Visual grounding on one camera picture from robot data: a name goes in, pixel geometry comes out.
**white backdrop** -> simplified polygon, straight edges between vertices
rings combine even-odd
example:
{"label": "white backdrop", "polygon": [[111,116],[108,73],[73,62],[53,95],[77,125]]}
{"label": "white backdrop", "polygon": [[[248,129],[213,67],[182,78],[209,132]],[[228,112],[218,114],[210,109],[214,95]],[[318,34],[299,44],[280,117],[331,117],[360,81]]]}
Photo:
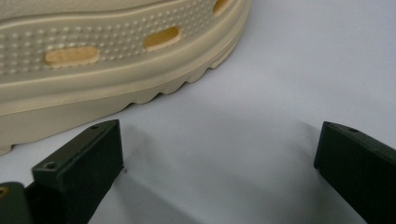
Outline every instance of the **white backdrop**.
{"label": "white backdrop", "polygon": [[127,173],[91,223],[364,223],[313,167],[321,124],[396,147],[396,1],[254,0],[234,53],[170,96],[19,145],[0,182],[120,119]]}

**textured dotted surface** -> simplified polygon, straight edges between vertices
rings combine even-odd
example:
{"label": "textured dotted surface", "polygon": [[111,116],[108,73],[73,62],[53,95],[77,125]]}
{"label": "textured dotted surface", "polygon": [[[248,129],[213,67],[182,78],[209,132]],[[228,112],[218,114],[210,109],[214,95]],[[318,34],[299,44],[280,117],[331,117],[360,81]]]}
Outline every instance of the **textured dotted surface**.
{"label": "textured dotted surface", "polygon": [[[132,63],[152,57],[163,49],[147,52],[144,39],[169,27],[180,27],[178,44],[189,41],[215,20],[216,0],[189,0],[103,18],[59,20],[56,17],[19,25],[0,26],[0,77],[73,75],[90,69]],[[93,46],[100,50],[96,63],[51,68],[45,63],[47,52],[57,49]]]}

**shoe upper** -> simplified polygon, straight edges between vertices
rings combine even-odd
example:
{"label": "shoe upper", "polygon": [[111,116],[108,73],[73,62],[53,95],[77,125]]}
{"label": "shoe upper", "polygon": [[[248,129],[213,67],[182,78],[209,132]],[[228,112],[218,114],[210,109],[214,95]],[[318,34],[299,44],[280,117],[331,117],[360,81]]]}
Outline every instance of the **shoe upper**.
{"label": "shoe upper", "polygon": [[2,0],[0,20],[52,13],[119,10],[161,1],[163,0]]}

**shoe sole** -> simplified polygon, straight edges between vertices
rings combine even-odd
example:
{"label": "shoe sole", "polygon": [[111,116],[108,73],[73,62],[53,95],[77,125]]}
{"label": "shoe sole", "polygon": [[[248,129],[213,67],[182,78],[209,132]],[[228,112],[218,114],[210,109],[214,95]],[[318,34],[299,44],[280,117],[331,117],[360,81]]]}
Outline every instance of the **shoe sole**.
{"label": "shoe sole", "polygon": [[[216,15],[213,8],[218,2],[229,5]],[[176,0],[119,12],[21,18],[0,24],[0,49],[5,48],[3,39],[9,55],[0,53],[0,77],[4,80],[0,84],[0,155],[15,144],[33,142],[114,114],[131,103],[147,103],[159,93],[170,94],[185,82],[197,81],[207,68],[216,68],[232,52],[250,4],[237,0]],[[196,8],[204,13],[197,13]],[[186,19],[194,13],[196,18]],[[143,25],[134,18],[140,18]],[[71,23],[81,25],[71,29]],[[101,29],[84,27],[93,23]],[[32,26],[35,32],[29,32]],[[170,27],[178,29],[177,41],[173,38],[157,46],[145,46],[151,36],[155,43],[155,35],[158,39]],[[132,34],[136,29],[140,35]],[[84,61],[81,64],[73,64],[70,57],[63,57],[65,62],[61,60],[55,66],[45,62],[49,52],[64,54],[65,44],[58,40],[68,38],[72,42],[66,48],[69,55],[87,48],[98,49],[101,55],[91,49],[87,58],[78,62]],[[131,41],[142,44],[129,44]],[[131,46],[134,51],[123,50],[122,46]],[[14,57],[30,62],[25,66],[12,56],[31,52],[26,48],[34,49],[39,57]]]}

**black plastic part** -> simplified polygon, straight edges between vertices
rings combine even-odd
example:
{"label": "black plastic part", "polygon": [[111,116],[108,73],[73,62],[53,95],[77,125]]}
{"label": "black plastic part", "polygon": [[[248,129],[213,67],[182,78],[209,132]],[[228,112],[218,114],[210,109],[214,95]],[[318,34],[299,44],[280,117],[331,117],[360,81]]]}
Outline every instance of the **black plastic part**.
{"label": "black plastic part", "polygon": [[368,223],[396,223],[395,149],[324,122],[315,167]]}
{"label": "black plastic part", "polygon": [[5,184],[12,198],[0,198],[0,214],[7,207],[33,222],[1,216],[0,223],[86,224],[122,168],[119,121],[91,126],[36,165],[35,182],[26,190]]}

